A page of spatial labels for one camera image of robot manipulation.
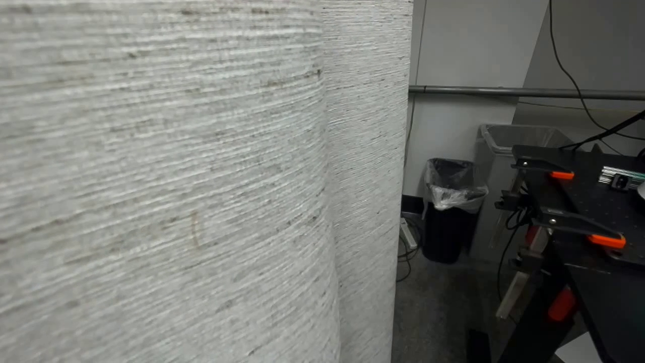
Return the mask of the orange handled clamp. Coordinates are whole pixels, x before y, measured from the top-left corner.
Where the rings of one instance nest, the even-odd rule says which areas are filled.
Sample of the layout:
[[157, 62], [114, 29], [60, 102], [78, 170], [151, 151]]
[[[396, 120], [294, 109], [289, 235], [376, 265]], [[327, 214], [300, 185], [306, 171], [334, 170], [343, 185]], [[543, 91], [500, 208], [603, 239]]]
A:
[[567, 170], [559, 163], [546, 162], [546, 159], [518, 159], [515, 168], [522, 171], [541, 171], [546, 174], [551, 179], [556, 181], [572, 181], [577, 174], [572, 170]]
[[585, 237], [590, 245], [601, 246], [605, 251], [625, 251], [627, 239], [588, 216], [577, 214], [577, 211], [565, 211], [555, 208], [541, 208], [534, 216], [534, 219], [541, 226], [546, 226], [556, 232], [568, 232]]

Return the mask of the black workbench table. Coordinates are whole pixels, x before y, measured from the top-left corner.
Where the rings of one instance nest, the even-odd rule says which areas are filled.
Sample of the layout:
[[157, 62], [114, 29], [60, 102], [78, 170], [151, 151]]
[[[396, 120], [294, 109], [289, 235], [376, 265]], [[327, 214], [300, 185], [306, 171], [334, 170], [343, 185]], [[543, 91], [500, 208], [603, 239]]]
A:
[[[498, 363], [548, 363], [565, 337], [583, 321], [603, 363], [645, 363], [645, 269], [642, 269], [642, 163], [599, 150], [511, 150], [519, 185], [501, 196], [529, 219], [522, 271], [536, 283], [529, 306]], [[572, 170], [572, 181], [522, 171], [518, 159], [546, 159]], [[627, 239], [627, 248], [605, 251], [585, 237], [541, 226], [541, 208], [588, 216]]]

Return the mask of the grey plastic storage bin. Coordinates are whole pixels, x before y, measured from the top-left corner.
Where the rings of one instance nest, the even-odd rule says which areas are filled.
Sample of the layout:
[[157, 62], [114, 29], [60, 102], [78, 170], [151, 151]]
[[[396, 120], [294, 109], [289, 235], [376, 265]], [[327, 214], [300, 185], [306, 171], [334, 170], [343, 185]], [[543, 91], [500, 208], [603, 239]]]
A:
[[560, 148], [565, 144], [568, 144], [568, 137], [551, 127], [481, 126], [477, 130], [473, 177], [488, 193], [470, 248], [471, 260], [491, 266], [501, 257], [505, 237], [504, 219], [507, 211], [498, 209], [496, 201], [501, 198], [501, 192], [510, 190], [515, 181], [511, 148]]

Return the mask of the black trash bin with liner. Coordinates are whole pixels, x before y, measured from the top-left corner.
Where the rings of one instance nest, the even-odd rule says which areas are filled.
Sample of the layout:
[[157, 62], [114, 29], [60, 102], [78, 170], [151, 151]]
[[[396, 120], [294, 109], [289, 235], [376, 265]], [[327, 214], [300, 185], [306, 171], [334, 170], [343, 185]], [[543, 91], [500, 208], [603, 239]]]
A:
[[453, 265], [470, 248], [485, 188], [473, 177], [466, 159], [427, 162], [424, 209], [424, 255], [441, 265]]

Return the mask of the grey woven fabric curtain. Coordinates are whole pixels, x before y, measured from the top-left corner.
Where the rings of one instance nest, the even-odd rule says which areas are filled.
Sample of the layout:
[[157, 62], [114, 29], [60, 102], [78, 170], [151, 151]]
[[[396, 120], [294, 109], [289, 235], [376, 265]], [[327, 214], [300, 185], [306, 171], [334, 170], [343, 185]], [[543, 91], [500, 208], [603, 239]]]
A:
[[388, 363], [413, 0], [0, 0], [0, 363]]

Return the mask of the orange handled clamp lower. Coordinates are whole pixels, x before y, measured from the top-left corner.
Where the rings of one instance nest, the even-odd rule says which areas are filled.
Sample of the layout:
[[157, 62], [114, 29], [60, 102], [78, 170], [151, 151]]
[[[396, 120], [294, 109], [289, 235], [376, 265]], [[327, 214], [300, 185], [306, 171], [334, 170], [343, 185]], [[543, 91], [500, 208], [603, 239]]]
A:
[[625, 251], [627, 239], [588, 216], [577, 214], [577, 211], [565, 211], [555, 208], [541, 208], [534, 216], [534, 219], [541, 226], [546, 226], [556, 232], [568, 232], [585, 237], [590, 245], [601, 246], [605, 251]]

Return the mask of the orange handled clamp upper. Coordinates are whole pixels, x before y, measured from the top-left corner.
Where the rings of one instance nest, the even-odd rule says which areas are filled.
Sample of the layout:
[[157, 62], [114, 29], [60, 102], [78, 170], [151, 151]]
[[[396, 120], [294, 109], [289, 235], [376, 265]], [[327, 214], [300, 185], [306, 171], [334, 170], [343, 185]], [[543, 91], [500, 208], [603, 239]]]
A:
[[572, 170], [567, 170], [559, 163], [546, 162], [546, 159], [518, 159], [515, 168], [522, 171], [541, 171], [546, 174], [551, 179], [556, 181], [572, 181], [577, 174]]

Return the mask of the grey horizontal wall rail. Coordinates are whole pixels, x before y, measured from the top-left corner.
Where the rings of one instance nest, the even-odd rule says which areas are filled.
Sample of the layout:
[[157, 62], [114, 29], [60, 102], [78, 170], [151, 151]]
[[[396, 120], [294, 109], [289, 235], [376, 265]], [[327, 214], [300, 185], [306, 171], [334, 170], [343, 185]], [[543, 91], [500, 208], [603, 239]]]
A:
[[518, 89], [518, 87], [448, 87], [412, 85], [409, 92], [470, 94], [470, 96], [532, 96], [532, 98], [592, 98], [592, 101], [645, 101], [645, 92], [632, 91], [570, 91], [570, 89]]

